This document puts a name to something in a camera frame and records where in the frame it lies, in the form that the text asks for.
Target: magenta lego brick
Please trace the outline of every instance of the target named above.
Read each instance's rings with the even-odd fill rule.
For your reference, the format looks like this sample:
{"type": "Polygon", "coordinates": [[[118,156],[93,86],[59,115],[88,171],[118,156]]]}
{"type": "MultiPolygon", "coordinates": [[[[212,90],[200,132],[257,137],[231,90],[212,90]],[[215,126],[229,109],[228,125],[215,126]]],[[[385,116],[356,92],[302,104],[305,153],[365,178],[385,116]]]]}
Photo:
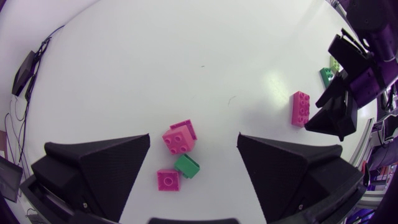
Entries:
{"type": "Polygon", "coordinates": [[[170,129],[162,137],[170,153],[173,155],[190,152],[195,145],[195,140],[192,139],[186,125],[170,129]]]}
{"type": "Polygon", "coordinates": [[[181,127],[181,126],[184,126],[184,125],[187,126],[187,128],[188,128],[188,130],[189,130],[189,132],[190,132],[190,134],[192,136],[192,139],[193,140],[197,140],[198,138],[197,138],[197,135],[195,134],[195,130],[193,129],[193,125],[192,125],[190,119],[188,119],[186,121],[179,122],[177,124],[170,125],[170,129],[175,129],[175,128],[178,128],[178,127],[181,127]]]}
{"type": "Polygon", "coordinates": [[[310,117],[310,96],[298,91],[293,94],[293,115],[292,124],[304,127],[310,117]]]}
{"type": "Polygon", "coordinates": [[[160,191],[179,191],[180,177],[176,170],[161,169],[156,172],[157,186],[160,191]]]}

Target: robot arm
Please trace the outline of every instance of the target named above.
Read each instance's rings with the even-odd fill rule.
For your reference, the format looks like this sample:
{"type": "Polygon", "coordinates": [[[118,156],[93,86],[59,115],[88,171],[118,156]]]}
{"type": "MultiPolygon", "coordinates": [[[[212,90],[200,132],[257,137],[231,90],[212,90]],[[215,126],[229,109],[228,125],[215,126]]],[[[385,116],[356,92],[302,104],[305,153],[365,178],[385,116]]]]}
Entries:
{"type": "Polygon", "coordinates": [[[344,137],[356,131],[357,111],[378,97],[398,77],[398,1],[339,0],[358,36],[344,29],[329,53],[343,66],[315,103],[321,110],[305,129],[344,137]]]}

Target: light green lego brick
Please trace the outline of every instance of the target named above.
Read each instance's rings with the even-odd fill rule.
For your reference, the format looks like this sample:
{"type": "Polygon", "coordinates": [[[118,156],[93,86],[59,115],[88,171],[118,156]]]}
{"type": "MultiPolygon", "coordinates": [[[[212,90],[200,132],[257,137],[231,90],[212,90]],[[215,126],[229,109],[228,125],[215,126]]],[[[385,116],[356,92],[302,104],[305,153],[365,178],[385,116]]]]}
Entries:
{"type": "Polygon", "coordinates": [[[325,88],[327,88],[335,76],[331,72],[330,68],[323,68],[319,71],[319,73],[321,74],[323,84],[325,84],[325,88]]]}
{"type": "Polygon", "coordinates": [[[174,163],[174,169],[182,172],[185,178],[192,178],[195,176],[199,170],[200,166],[191,157],[184,154],[177,159],[174,163]]]}
{"type": "Polygon", "coordinates": [[[330,56],[330,70],[334,74],[340,70],[340,64],[333,56],[330,56]]]}

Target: white table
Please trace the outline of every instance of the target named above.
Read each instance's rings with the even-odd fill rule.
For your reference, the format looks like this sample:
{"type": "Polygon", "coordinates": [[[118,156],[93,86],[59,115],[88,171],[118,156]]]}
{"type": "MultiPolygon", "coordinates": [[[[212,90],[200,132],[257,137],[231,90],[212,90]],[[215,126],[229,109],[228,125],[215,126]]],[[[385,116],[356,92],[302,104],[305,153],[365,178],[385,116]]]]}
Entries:
{"type": "Polygon", "coordinates": [[[349,160],[373,101],[358,111],[357,132],[339,142],[290,124],[292,94],[324,87],[328,46],[344,20],[321,0],[110,1],[70,21],[46,51],[30,104],[26,153],[44,143],[90,142],[149,133],[151,147],[121,223],[150,217],[236,217],[264,223],[236,148],[243,134],[311,145],[341,144],[349,160]],[[191,119],[198,136],[189,155],[201,166],[179,192],[159,192],[156,171],[172,156],[161,136],[191,119]]]}

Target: duplo block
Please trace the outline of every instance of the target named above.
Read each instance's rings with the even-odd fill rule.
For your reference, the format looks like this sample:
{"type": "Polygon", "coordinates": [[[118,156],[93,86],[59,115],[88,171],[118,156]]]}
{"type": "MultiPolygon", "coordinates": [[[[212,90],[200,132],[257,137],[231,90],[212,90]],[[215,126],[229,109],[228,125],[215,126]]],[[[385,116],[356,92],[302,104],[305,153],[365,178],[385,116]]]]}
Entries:
{"type": "Polygon", "coordinates": [[[188,128],[189,133],[191,134],[193,140],[198,139],[197,135],[195,134],[195,130],[193,129],[193,125],[192,125],[190,119],[188,119],[186,121],[179,122],[177,124],[170,125],[170,129],[173,130],[173,129],[181,127],[181,126],[186,126],[188,128]]]}
{"type": "Polygon", "coordinates": [[[179,191],[180,177],[176,170],[161,169],[156,172],[157,187],[161,191],[179,191]]]}
{"type": "Polygon", "coordinates": [[[174,169],[182,172],[183,177],[191,179],[199,172],[200,166],[191,157],[184,154],[177,159],[174,169]]]}
{"type": "Polygon", "coordinates": [[[336,74],[336,72],[338,72],[340,70],[340,64],[333,56],[330,56],[330,70],[334,74],[336,74]]]}
{"type": "Polygon", "coordinates": [[[330,82],[335,77],[334,74],[331,72],[330,68],[323,68],[320,71],[323,84],[325,84],[325,88],[328,88],[330,82]]]}
{"type": "Polygon", "coordinates": [[[173,155],[192,151],[197,140],[197,135],[189,119],[170,125],[170,130],[162,137],[170,153],[173,155]]]}
{"type": "Polygon", "coordinates": [[[301,91],[293,94],[292,124],[304,127],[310,117],[310,96],[301,91]]]}
{"type": "Polygon", "coordinates": [[[187,126],[170,129],[162,137],[173,155],[190,152],[195,145],[195,140],[192,139],[187,126]]]}

